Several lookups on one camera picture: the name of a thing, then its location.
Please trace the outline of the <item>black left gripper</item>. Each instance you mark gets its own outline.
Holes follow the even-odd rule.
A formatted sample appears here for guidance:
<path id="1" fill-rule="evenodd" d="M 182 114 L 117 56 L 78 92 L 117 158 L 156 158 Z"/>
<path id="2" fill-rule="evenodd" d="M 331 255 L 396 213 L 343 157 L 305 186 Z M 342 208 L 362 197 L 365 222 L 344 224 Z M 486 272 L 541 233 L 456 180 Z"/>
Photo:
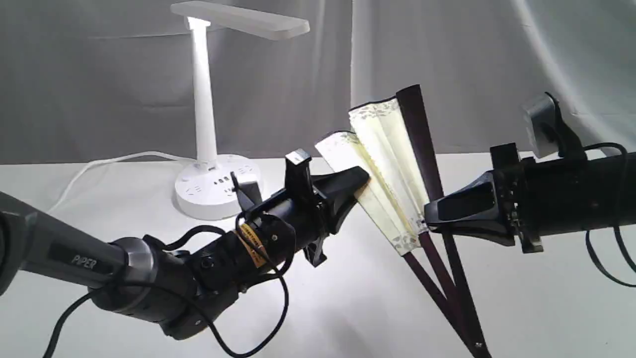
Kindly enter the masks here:
<path id="1" fill-rule="evenodd" d="M 233 179 L 232 190 L 239 198 L 241 224 L 232 229 L 234 268 L 269 268 L 287 264 L 296 253 L 313 267 L 327 260 L 325 240 L 337 234 L 356 206 L 356 193 L 370 175 L 354 166 L 323 175 L 311 175 L 312 190 L 292 181 L 268 199 L 258 200 L 251 183 Z"/>

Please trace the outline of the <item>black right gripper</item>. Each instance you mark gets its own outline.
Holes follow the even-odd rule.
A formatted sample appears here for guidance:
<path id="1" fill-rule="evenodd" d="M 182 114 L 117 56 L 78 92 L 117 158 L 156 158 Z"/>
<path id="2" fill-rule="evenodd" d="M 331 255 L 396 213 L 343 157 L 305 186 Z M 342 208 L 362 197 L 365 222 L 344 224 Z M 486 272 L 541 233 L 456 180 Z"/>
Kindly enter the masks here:
<path id="1" fill-rule="evenodd" d="M 515 143 L 491 147 L 490 155 L 493 173 L 485 172 L 469 185 L 423 207 L 428 229 L 505 247 L 515 246 L 518 238 L 523 253 L 543 252 L 530 211 L 526 177 L 527 166 L 534 164 L 534 159 L 523 159 Z M 497 199 L 506 224 L 497 220 Z"/>

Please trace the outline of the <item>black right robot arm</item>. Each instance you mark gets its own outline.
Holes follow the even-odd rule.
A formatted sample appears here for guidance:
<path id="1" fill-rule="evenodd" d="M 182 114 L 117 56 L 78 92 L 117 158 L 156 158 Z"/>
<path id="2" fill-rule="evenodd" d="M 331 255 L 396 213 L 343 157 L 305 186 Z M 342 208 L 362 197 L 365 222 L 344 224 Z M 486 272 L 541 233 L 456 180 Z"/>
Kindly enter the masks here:
<path id="1" fill-rule="evenodd" d="M 543 251 L 542 237 L 635 222 L 635 154 L 551 161 L 520 158 L 513 143 L 491 147 L 493 168 L 424 206 L 434 233 Z"/>

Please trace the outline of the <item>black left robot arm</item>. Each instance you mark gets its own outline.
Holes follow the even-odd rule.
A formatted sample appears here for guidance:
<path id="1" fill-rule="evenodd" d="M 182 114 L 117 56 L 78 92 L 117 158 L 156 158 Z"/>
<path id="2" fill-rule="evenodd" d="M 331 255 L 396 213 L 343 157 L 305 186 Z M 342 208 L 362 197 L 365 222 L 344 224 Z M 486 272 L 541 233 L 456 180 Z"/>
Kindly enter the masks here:
<path id="1" fill-rule="evenodd" d="M 369 179 L 359 166 L 312 175 L 305 165 L 287 165 L 284 187 L 263 200 L 254 182 L 231 173 L 226 182 L 240 204 L 235 228 L 200 225 L 172 243 L 148 234 L 103 242 L 2 193 L 1 290 L 19 270 L 78 284 L 98 308 L 185 340 L 240 293 L 282 279 L 297 252 L 322 264 L 322 241 L 338 233 Z"/>

